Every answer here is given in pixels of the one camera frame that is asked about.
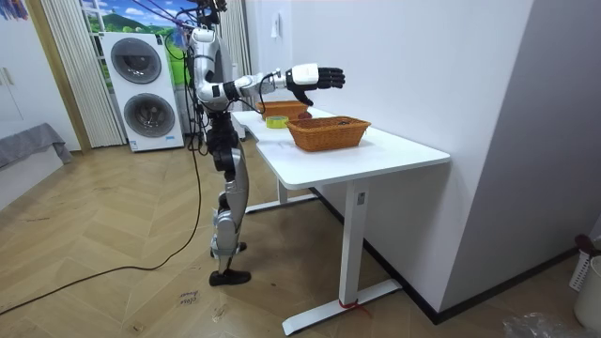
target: white wall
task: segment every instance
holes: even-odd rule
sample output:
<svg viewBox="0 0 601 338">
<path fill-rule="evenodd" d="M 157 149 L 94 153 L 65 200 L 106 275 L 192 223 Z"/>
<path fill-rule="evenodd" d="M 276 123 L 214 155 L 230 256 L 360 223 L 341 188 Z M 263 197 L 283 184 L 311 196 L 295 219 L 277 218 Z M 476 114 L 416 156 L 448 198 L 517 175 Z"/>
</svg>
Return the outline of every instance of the white wall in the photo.
<svg viewBox="0 0 601 338">
<path fill-rule="evenodd" d="M 532 1 L 292 3 L 295 64 L 344 69 L 316 107 L 446 151 L 452 165 L 371 182 L 366 237 L 441 306 Z M 344 212 L 344 187 L 319 188 Z"/>
<path fill-rule="evenodd" d="M 253 73 L 267 73 L 276 69 L 285 71 L 292 67 L 292 15 L 291 0 L 247 0 L 246 21 Z M 280 37 L 271 37 L 273 16 L 281 18 Z M 265 101 L 295 100 L 287 90 L 263 97 Z"/>
<path fill-rule="evenodd" d="M 10 87 L 24 120 L 47 122 L 65 140 L 68 150 L 81 147 L 67 109 L 31 20 L 0 20 L 3 39 L 2 65 L 10 72 Z"/>
<path fill-rule="evenodd" d="M 600 238 L 601 237 L 601 217 L 597 219 L 596 224 L 594 225 L 593 231 L 590 234 L 591 238 Z"/>
<path fill-rule="evenodd" d="M 601 2 L 536 0 L 442 308 L 574 247 L 601 212 Z"/>
</svg>

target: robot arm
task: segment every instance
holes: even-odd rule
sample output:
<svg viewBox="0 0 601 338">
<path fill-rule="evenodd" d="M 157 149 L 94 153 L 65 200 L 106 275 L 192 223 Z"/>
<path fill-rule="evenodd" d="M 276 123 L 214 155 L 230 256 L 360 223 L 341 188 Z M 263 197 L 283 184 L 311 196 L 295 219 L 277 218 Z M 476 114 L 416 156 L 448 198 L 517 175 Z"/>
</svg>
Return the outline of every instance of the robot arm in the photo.
<svg viewBox="0 0 601 338">
<path fill-rule="evenodd" d="M 231 100 L 269 94 L 283 88 L 292 91 L 297 100 L 311 106 L 313 102 L 307 98 L 305 91 L 342 88 L 345 83 L 341 69 L 319 68 L 317 64 L 295 66 L 285 74 L 277 69 L 267 76 L 258 73 L 231 82 L 213 83 L 215 59 L 220 49 L 215 32 L 194 28 L 190 43 L 194 50 L 194 85 L 198 99 L 214 111 L 222 111 Z"/>
</svg>

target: yellow object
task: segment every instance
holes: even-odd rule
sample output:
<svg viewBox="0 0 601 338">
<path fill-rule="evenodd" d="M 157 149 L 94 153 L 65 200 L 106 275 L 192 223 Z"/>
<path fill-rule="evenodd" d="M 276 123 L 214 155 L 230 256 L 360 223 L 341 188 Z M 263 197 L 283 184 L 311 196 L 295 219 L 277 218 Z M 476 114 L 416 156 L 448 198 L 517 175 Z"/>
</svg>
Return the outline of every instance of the yellow object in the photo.
<svg viewBox="0 0 601 338">
<path fill-rule="evenodd" d="M 267 128 L 282 129 L 286 128 L 285 123 L 288 122 L 287 116 L 269 116 L 265 119 Z"/>
</svg>

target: white curtain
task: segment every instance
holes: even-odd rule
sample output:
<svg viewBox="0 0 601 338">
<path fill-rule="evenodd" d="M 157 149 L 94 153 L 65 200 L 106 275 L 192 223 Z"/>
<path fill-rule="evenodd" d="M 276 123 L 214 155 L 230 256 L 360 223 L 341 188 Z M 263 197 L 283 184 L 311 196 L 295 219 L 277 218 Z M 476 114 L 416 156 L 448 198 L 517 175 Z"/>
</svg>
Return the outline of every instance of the white curtain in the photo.
<svg viewBox="0 0 601 338">
<path fill-rule="evenodd" d="M 227 45 L 232 62 L 238 66 L 238 74 L 251 75 L 251 57 L 248 50 L 248 32 L 243 0 L 228 0 L 227 11 L 220 14 L 218 25 L 220 37 Z"/>
<path fill-rule="evenodd" d="M 92 147 L 125 144 L 78 0 L 41 0 Z"/>
</svg>

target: door frame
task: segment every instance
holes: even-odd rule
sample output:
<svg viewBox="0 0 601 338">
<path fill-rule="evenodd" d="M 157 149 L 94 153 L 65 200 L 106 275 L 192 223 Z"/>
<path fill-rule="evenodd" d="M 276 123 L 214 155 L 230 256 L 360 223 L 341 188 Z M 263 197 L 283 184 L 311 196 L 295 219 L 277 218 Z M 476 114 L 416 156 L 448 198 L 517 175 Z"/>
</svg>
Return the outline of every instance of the door frame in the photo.
<svg viewBox="0 0 601 338">
<path fill-rule="evenodd" d="M 92 149 L 90 139 L 87 135 L 87 131 L 85 130 L 81 112 L 77 107 L 75 95 L 73 94 L 73 90 L 69 84 L 69 78 L 67 77 L 65 66 L 63 65 L 60 54 L 58 53 L 58 48 L 56 47 L 56 42 L 54 41 L 50 24 L 48 23 L 48 19 L 44 13 L 44 8 L 40 0 L 25 0 L 25 3 L 29 10 L 31 21 L 36 27 L 39 42 L 41 43 L 44 53 L 46 54 L 46 58 L 48 59 L 48 64 L 50 65 L 50 69 L 53 73 L 56 86 L 58 87 L 60 96 L 65 103 L 65 108 L 67 108 L 67 114 L 69 115 L 71 125 L 75 130 L 77 141 L 79 141 L 82 153 L 86 154 Z"/>
</svg>

